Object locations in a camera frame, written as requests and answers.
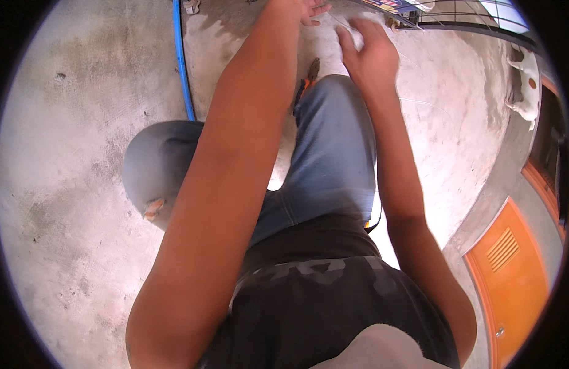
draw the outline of man's right hand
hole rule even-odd
[[[336,27],[342,47],[342,61],[350,78],[365,99],[395,92],[399,54],[383,27],[366,19],[351,19],[350,26],[356,28],[364,39],[364,46],[358,51],[346,27]]]

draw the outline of man's left arm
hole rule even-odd
[[[322,1],[270,0],[223,71],[129,316],[133,368],[193,367],[225,319],[293,99],[299,22],[317,26]]]

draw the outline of door frame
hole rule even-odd
[[[512,206],[512,209],[516,213],[518,219],[524,226],[525,231],[529,234],[529,238],[531,240],[531,245],[534,248],[536,254],[539,256],[540,267],[542,270],[543,277],[545,281],[548,281],[546,275],[545,264],[543,262],[542,254],[540,252],[540,248],[536,243],[534,235],[531,232],[531,229],[526,224],[520,209],[514,203],[514,200],[508,196],[506,201],[500,207],[500,210],[496,213],[495,217],[492,219],[491,223],[485,228],[483,233],[479,236],[479,238],[473,243],[473,246],[467,250],[465,255],[463,255],[463,259],[465,260],[465,264],[467,265],[467,269],[469,270],[469,275],[473,280],[473,284],[475,285],[475,290],[477,291],[477,295],[481,302],[481,308],[483,310],[483,319],[485,320],[485,327],[487,330],[487,341],[489,342],[489,361],[490,361],[490,369],[499,369],[498,367],[498,356],[497,356],[497,337],[495,336],[495,332],[497,332],[497,327],[495,326],[495,315],[493,313],[493,308],[491,305],[491,300],[489,297],[489,291],[487,289],[487,285],[485,284],[485,280],[482,277],[481,271],[475,259],[471,256],[471,250],[477,246],[480,240],[485,236],[489,228],[493,226],[497,218],[502,214],[502,211],[506,207],[507,204]]]

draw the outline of hand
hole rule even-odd
[[[395,91],[395,79],[399,69],[399,54],[380,24],[366,19],[351,19],[364,38],[360,51],[354,46],[352,35],[343,26],[336,27],[342,47],[342,61],[352,81],[365,98],[378,97]]]
[[[312,21],[310,18],[332,8],[331,4],[324,4],[326,0],[294,0],[301,10],[301,23],[306,26],[319,26],[319,21]]]

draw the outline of black t-shirt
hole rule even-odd
[[[229,314],[198,367],[307,369],[376,323],[406,332],[425,358],[459,367],[442,313],[381,260],[361,223],[323,216],[248,250]]]

